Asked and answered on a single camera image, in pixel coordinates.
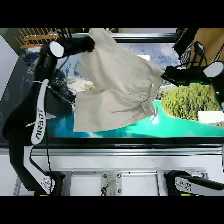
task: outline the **foliage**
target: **foliage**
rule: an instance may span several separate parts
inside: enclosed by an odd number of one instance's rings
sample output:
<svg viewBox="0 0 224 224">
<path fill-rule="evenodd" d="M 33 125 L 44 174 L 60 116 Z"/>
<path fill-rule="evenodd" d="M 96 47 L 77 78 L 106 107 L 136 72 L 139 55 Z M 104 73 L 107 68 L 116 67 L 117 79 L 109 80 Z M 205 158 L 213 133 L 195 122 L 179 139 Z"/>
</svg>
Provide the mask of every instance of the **foliage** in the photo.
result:
<svg viewBox="0 0 224 224">
<path fill-rule="evenodd" d="M 187 120 L 198 120 L 198 111 L 220 110 L 209 87 L 198 83 L 170 90 L 162 98 L 162 106 L 170 116 Z"/>
</svg>

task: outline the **white circular joint cap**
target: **white circular joint cap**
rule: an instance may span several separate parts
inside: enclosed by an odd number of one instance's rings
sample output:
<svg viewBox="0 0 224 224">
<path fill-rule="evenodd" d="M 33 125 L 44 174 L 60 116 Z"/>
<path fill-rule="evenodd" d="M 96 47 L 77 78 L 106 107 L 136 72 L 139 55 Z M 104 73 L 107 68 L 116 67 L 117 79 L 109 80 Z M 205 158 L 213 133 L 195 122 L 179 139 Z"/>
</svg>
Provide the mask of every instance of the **white circular joint cap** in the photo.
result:
<svg viewBox="0 0 224 224">
<path fill-rule="evenodd" d="M 64 55 L 64 47 L 62 47 L 59 43 L 52 41 L 50 43 L 50 50 L 53 55 L 58 58 L 61 58 Z"/>
</svg>

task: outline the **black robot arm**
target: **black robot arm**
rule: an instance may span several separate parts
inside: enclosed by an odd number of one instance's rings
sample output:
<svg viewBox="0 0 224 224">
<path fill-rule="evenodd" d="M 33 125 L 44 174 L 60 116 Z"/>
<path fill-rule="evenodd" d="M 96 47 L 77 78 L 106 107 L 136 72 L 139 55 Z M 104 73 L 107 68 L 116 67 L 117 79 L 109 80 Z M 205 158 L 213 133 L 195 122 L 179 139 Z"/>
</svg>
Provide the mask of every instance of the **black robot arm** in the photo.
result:
<svg viewBox="0 0 224 224">
<path fill-rule="evenodd" d="M 34 72 L 34 82 L 27 97 L 9 115 L 3 127 L 3 136 L 9 141 L 10 162 L 24 186 L 37 195 L 60 193 L 60 175 L 44 172 L 31 158 L 33 145 L 39 144 L 46 128 L 47 86 L 52 79 L 57 60 L 94 49 L 91 37 L 59 39 L 41 48 Z"/>
</svg>

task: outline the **turquoise water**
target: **turquoise water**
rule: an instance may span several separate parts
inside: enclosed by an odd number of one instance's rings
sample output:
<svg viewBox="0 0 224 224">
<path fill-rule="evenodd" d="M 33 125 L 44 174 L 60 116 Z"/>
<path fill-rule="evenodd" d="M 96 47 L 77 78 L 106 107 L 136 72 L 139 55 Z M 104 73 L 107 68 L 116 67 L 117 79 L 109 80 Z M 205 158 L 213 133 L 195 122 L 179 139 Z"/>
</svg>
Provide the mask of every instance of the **turquoise water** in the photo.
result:
<svg viewBox="0 0 224 224">
<path fill-rule="evenodd" d="M 48 121 L 48 130 L 52 137 L 89 138 L 89 137 L 223 137 L 224 128 L 219 128 L 197 121 L 169 117 L 160 101 L 154 101 L 158 116 L 147 117 L 130 126 L 102 132 L 73 132 L 74 114 Z"/>
</svg>

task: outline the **green tree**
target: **green tree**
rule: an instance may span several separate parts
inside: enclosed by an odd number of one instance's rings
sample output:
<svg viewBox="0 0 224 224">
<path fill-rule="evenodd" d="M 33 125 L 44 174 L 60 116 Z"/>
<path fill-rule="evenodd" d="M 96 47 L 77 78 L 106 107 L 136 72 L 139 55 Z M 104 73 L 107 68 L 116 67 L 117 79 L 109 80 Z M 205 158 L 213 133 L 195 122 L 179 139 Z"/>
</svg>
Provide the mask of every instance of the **green tree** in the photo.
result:
<svg viewBox="0 0 224 224">
<path fill-rule="evenodd" d="M 187 120 L 198 120 L 198 111 L 220 110 L 209 87 L 198 83 L 170 90 L 162 97 L 162 106 L 170 116 Z"/>
</svg>

